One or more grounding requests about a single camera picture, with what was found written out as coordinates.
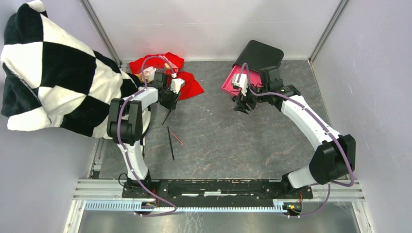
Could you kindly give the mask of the rose pencil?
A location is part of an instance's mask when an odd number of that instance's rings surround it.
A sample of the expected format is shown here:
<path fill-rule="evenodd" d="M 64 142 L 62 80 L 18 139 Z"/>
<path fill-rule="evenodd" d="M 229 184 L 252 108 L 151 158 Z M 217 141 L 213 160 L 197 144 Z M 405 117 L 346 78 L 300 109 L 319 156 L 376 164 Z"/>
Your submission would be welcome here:
<path fill-rule="evenodd" d="M 174 132 L 172 132 L 171 130 L 169 130 L 169 133 L 170 133 L 181 145 L 184 144 L 183 141 L 182 141 Z"/>

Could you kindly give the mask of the black pink drawer organizer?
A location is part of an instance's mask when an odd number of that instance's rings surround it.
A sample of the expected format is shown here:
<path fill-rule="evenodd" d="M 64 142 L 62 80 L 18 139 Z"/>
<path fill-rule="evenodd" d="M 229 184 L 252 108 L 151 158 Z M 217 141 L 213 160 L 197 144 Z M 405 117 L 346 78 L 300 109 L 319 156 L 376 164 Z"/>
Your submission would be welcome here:
<path fill-rule="evenodd" d="M 258 85 L 262 83 L 259 71 L 270 66 L 280 67 L 283 58 L 284 52 L 281 49 L 256 40 L 249 41 L 232 65 L 232 70 L 221 86 L 221 90 L 230 96 L 238 94 L 239 91 L 232 87 L 232 79 L 233 75 L 240 72 L 243 63 L 248 64 L 251 83 Z"/>

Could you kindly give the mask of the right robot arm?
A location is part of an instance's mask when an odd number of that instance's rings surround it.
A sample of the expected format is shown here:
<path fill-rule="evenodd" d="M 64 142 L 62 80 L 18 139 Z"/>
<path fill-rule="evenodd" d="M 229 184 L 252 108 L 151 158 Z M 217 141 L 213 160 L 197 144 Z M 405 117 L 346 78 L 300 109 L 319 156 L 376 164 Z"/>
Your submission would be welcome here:
<path fill-rule="evenodd" d="M 313 184 L 335 183 L 351 187 L 354 182 L 356 141 L 342 135 L 322 120 L 293 85 L 284 85 L 278 67 L 260 70 L 261 83 L 253 85 L 250 70 L 244 63 L 240 71 L 230 75 L 231 85 L 238 90 L 233 98 L 235 111 L 249 113 L 257 103 L 266 102 L 287 116 L 309 140 L 314 149 L 310 163 L 282 177 L 281 193 L 295 197 L 300 188 Z"/>

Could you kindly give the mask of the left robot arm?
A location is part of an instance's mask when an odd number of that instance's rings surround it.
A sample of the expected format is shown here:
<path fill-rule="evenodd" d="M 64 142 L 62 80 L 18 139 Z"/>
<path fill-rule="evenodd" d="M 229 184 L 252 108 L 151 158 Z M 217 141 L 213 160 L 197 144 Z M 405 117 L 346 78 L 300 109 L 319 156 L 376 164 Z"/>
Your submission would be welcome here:
<path fill-rule="evenodd" d="M 146 134 L 151 120 L 151 105 L 159 103 L 169 111 L 176 108 L 185 81 L 175 73 L 162 71 L 154 74 L 136 93 L 110 102 L 107 134 L 122 152 L 127 173 L 121 185 L 126 198 L 146 198 L 153 185 L 148 167 L 144 162 Z"/>

